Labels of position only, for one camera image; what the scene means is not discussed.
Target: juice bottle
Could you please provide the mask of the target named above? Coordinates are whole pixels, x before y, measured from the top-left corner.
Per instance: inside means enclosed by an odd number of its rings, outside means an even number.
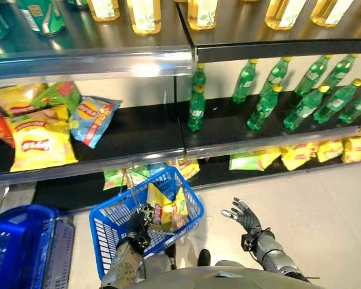
[[[189,0],[187,21],[194,30],[212,29],[217,23],[218,0]]]
[[[266,12],[266,24],[275,30],[291,29],[306,0],[272,0]]]
[[[324,80],[324,85],[329,86],[329,91],[331,92],[337,84],[346,74],[353,68],[354,60],[358,57],[358,54],[348,54],[346,55],[333,70],[329,73],[327,78]]]
[[[255,77],[255,66],[257,62],[257,59],[250,59],[239,74],[232,96],[235,103],[240,104],[245,101],[248,89]]]
[[[361,79],[354,79],[351,84],[336,91],[331,98],[315,112],[313,118],[318,123],[327,122],[336,112],[343,109],[352,100],[358,87],[361,86]]]
[[[361,97],[347,110],[345,110],[340,116],[343,122],[352,123],[361,115]]]
[[[324,74],[331,57],[332,55],[323,55],[319,57],[319,59],[310,66],[309,70],[305,73],[305,76],[301,79],[294,92],[301,97],[309,93],[322,74]]]
[[[317,0],[310,18],[324,27],[334,27],[341,20],[353,0]]]
[[[322,97],[329,89],[329,86],[321,85],[316,90],[307,94],[293,111],[283,120],[285,128],[295,130],[301,123],[310,116],[321,104]]]
[[[278,103],[278,94],[282,90],[282,86],[279,84],[273,84],[271,90],[260,95],[259,102],[254,110],[253,114],[247,121],[247,126],[254,130],[260,130],[265,119],[271,114]]]
[[[120,16],[118,0],[87,0],[95,21],[111,21]]]

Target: black shelf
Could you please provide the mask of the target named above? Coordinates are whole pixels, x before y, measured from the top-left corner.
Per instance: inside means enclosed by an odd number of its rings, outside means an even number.
[[[175,115],[174,104],[120,108],[95,149],[72,138],[78,162],[47,169],[9,173],[14,149],[0,141],[0,182],[15,184],[85,175],[111,166],[125,168],[181,157],[184,147]]]
[[[186,5],[178,4],[178,8],[200,63],[361,53],[361,1],[354,1],[334,28],[320,27],[310,20],[316,2],[307,0],[293,28],[285,31],[272,30],[265,24],[269,1],[219,1],[217,25],[204,31],[194,31],[187,24]]]
[[[191,73],[191,48],[173,1],[161,1],[162,29],[147,36],[133,32],[126,1],[119,1],[120,17],[109,22],[57,2],[66,29],[51,37],[32,31],[16,4],[0,5],[11,30],[0,40],[0,85],[140,76],[142,64],[156,65],[152,76]]]
[[[361,87],[354,95],[354,99],[360,95]],[[188,158],[228,155],[270,146],[294,145],[361,133],[361,116],[354,123],[346,124],[338,121],[339,113],[322,125],[314,122],[312,117],[308,117],[295,131],[286,129],[283,120],[292,108],[292,96],[293,92],[282,92],[279,95],[277,107],[259,131],[251,131],[246,125],[258,102],[258,95],[248,96],[240,105],[233,103],[231,98],[206,100],[202,129],[198,132],[191,132],[187,127],[189,103],[178,103],[177,109]]]

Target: floor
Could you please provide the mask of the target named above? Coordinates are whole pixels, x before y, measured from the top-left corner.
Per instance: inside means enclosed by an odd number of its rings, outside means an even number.
[[[240,246],[242,227],[224,218],[240,197],[271,227],[285,252],[314,284],[324,288],[361,288],[361,164],[202,190],[205,216],[177,243],[178,267],[194,266],[199,251],[260,268]],[[75,216],[76,236],[69,289],[98,289],[88,213]]]

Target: yellow chip bag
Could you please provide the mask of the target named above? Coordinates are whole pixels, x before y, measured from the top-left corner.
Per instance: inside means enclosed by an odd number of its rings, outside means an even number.
[[[361,137],[349,137],[345,139],[345,150],[342,155],[344,163],[361,161]]]
[[[281,155],[281,150],[280,148],[264,149],[262,151],[257,151],[257,154],[262,168],[266,169]]]
[[[320,163],[336,158],[339,155],[342,155],[344,146],[340,140],[335,141],[322,141],[319,144],[317,158]]]
[[[310,160],[311,151],[307,148],[306,144],[287,146],[281,148],[281,151],[283,164],[290,171],[295,170]]]
[[[11,172],[77,162],[70,142],[67,106],[5,119],[15,142]]]
[[[36,83],[0,89],[0,108],[9,116],[32,113],[37,108],[30,105],[31,101],[46,88],[45,84]]]

